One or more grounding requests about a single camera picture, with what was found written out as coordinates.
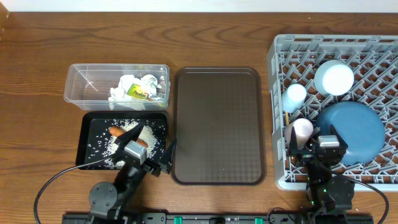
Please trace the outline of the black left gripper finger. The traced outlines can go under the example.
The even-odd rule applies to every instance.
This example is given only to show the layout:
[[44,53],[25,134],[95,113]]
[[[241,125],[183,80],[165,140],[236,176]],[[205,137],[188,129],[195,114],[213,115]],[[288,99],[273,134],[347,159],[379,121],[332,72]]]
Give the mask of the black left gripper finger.
[[177,145],[177,140],[174,139],[167,148],[167,150],[163,153],[163,155],[159,159],[159,167],[162,170],[162,172],[165,172],[166,174],[170,174],[172,170],[174,150],[176,148],[176,145]]
[[132,129],[125,131],[124,134],[116,137],[114,143],[118,146],[125,146],[130,141],[137,141],[141,131],[143,130],[143,127],[143,124],[138,124]]

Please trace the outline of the clear plastic bin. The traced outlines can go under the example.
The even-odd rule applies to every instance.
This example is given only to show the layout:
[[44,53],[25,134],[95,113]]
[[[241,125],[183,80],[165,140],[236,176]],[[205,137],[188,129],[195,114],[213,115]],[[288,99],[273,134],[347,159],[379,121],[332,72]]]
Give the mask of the clear plastic bin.
[[134,75],[141,79],[148,74],[157,78],[161,88],[157,89],[156,97],[143,100],[143,111],[164,111],[169,105],[170,70],[162,64],[73,64],[68,71],[64,100],[83,110],[135,111],[121,105],[114,105],[111,110],[108,101],[110,88],[116,88],[123,75]]

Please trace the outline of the pile of white rice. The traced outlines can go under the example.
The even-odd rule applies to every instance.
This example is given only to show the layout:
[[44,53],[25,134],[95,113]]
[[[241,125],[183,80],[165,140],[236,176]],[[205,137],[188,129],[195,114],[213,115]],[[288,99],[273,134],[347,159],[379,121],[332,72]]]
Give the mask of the pile of white rice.
[[147,157],[151,160],[160,158],[165,150],[166,122],[163,119],[94,119],[90,123],[84,163],[98,161],[114,154],[118,145],[116,137],[109,133],[110,127],[128,131],[138,124],[143,124],[139,138],[148,145]]

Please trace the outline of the dark blue plate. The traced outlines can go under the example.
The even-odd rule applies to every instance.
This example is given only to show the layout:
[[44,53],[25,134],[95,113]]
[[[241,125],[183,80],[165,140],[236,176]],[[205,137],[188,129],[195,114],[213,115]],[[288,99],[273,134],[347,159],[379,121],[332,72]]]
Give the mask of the dark blue plate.
[[341,160],[346,166],[371,162],[384,147],[385,127],[377,113],[362,103],[344,101],[331,105],[318,115],[315,126],[321,136],[330,135],[333,126],[347,143]]

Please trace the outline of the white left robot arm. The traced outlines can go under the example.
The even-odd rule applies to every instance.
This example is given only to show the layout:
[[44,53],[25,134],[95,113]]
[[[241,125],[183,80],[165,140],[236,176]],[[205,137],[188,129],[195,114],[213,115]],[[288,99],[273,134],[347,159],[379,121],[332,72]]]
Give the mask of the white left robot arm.
[[172,141],[160,159],[152,161],[147,157],[147,149],[138,142],[143,127],[138,124],[128,131],[110,128],[110,134],[116,137],[114,143],[118,145],[111,158],[125,164],[113,182],[99,182],[91,189],[90,217],[86,223],[131,223],[133,217],[125,214],[126,208],[145,175],[158,177],[161,172],[171,172],[177,141]]

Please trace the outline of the orange carrot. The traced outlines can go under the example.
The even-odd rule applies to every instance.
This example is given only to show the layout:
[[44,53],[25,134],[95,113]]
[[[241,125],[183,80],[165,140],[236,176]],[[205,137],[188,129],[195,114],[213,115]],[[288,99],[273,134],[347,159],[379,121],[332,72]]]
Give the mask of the orange carrot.
[[[113,126],[113,127],[110,127],[109,133],[112,136],[119,137],[120,135],[124,134],[125,131],[123,129],[120,129],[118,127]],[[140,144],[141,146],[148,147],[147,143],[145,141],[141,140],[141,139],[138,139],[137,143]]]

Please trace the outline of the crumpled white paper napkin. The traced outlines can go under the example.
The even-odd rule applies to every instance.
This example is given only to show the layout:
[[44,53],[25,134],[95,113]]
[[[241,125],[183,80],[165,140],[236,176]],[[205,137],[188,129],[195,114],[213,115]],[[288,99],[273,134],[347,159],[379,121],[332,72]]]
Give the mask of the crumpled white paper napkin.
[[145,109],[143,100],[127,94],[130,87],[135,84],[140,85],[141,80],[136,78],[134,75],[123,75],[119,79],[118,86],[116,88],[110,88],[110,97],[108,98],[108,101],[111,110],[114,109],[114,105],[125,106],[136,111],[142,111]]

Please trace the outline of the wooden chopstick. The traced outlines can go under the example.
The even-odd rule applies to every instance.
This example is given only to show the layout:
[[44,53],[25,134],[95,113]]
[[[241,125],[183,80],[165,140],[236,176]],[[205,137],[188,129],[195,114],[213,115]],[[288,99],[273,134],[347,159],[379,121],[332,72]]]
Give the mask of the wooden chopstick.
[[288,126],[290,124],[288,112],[285,112],[285,122],[286,122],[286,126]]

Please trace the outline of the light blue cup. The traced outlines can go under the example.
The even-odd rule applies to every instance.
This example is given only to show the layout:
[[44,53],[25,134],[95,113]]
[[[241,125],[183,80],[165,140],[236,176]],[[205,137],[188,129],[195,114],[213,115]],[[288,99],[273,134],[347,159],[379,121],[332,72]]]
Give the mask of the light blue cup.
[[307,91],[301,84],[290,85],[282,94],[282,110],[287,113],[294,113],[299,110],[305,101]]

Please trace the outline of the grey dishwasher rack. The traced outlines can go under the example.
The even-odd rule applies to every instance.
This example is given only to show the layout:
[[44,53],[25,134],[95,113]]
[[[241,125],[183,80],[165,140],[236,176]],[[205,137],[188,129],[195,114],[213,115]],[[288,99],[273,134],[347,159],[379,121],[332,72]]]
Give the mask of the grey dishwasher rack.
[[[354,84],[341,96],[321,95],[313,77],[319,66],[341,60],[354,73]],[[366,182],[383,192],[397,191],[397,36],[395,35],[277,35],[267,53],[268,89],[272,103],[274,181],[281,190],[305,190],[307,171],[287,156],[285,112],[281,94],[294,83],[303,85],[303,106],[289,121],[315,122],[321,110],[341,101],[356,101],[373,109],[386,132],[384,147],[366,164],[337,164],[333,171]]]

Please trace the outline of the green foil snack wrapper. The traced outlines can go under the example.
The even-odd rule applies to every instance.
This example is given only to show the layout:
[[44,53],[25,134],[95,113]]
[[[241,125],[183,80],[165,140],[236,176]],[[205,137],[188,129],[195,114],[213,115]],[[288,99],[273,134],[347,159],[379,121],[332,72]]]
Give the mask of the green foil snack wrapper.
[[127,95],[139,100],[149,100],[150,91],[148,90],[148,87],[134,83],[128,89]]

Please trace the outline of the light blue bowl of rice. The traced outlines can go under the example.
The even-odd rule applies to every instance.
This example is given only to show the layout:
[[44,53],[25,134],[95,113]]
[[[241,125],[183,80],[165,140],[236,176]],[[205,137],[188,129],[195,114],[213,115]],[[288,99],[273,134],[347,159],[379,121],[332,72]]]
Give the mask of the light blue bowl of rice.
[[353,86],[354,73],[341,60],[329,60],[316,70],[314,82],[315,88],[321,95],[339,96]]

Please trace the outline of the pink cup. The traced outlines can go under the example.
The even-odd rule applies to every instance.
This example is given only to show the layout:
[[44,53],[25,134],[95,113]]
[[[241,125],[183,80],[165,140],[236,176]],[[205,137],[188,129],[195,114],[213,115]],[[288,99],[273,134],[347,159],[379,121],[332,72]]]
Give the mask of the pink cup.
[[284,129],[284,137],[287,144],[289,144],[291,140],[292,128],[295,129],[298,147],[303,146],[313,133],[313,124],[310,120],[305,118],[296,119]]

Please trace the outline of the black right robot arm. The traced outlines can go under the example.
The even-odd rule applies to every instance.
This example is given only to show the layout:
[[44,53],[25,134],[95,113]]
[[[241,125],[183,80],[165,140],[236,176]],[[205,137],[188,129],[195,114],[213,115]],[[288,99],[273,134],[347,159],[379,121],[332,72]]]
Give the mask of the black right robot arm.
[[311,148],[299,148],[295,129],[292,128],[288,155],[295,159],[297,166],[307,170],[307,195],[313,208],[303,216],[307,223],[323,222],[324,216],[344,216],[352,208],[354,183],[338,177],[330,170],[339,163],[346,153],[347,143],[330,126],[330,135],[319,136]]

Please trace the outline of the brown serving tray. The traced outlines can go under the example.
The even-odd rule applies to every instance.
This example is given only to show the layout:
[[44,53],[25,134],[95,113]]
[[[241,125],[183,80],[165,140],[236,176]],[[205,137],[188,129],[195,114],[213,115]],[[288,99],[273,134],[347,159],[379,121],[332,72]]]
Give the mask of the brown serving tray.
[[251,67],[186,67],[175,77],[173,180],[258,185],[266,178],[261,78]]

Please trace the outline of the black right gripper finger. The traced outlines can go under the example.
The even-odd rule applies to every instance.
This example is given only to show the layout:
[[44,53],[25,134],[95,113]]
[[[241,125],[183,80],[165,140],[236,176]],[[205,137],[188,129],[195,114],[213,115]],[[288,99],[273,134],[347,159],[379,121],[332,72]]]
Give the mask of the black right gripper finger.
[[330,125],[330,133],[334,136],[336,136],[338,142],[339,142],[339,147],[342,148],[347,148],[348,145],[347,143],[343,140],[343,138],[338,134],[337,130],[335,129],[335,127],[331,124]]
[[295,132],[295,128],[292,126],[291,134],[290,134],[290,142],[289,142],[289,149],[298,149],[297,143],[297,135]]

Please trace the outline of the white paper ball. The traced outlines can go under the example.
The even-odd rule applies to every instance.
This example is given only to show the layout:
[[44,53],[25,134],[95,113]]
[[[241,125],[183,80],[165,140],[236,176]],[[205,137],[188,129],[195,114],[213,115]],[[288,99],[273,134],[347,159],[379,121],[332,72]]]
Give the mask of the white paper ball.
[[141,87],[144,88],[150,98],[157,96],[157,89],[161,88],[155,76],[148,74],[141,78]]

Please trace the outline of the black plastic bin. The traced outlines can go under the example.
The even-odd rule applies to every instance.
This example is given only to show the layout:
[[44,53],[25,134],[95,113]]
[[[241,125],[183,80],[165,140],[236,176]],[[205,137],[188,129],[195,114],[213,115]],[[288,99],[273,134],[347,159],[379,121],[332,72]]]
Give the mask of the black plastic bin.
[[160,112],[96,111],[84,115],[76,154],[76,165],[98,161],[114,154],[118,146],[111,127],[128,131],[138,124],[144,128],[139,139],[147,145],[147,156],[157,161],[166,150],[167,115]]

